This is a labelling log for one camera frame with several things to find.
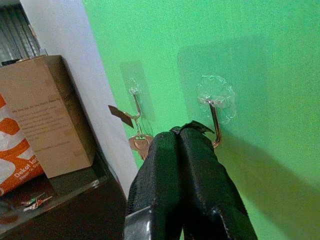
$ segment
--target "orange and white bag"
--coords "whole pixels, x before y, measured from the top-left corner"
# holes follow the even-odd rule
[[[0,196],[44,171],[0,94]]]

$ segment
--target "green wall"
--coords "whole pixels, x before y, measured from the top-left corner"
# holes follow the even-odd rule
[[[223,126],[216,153],[259,239],[319,239],[320,2],[84,4],[118,108],[136,111],[128,94],[135,77],[146,132],[191,120],[213,127],[195,87],[202,74],[223,76],[236,93],[237,117]]]

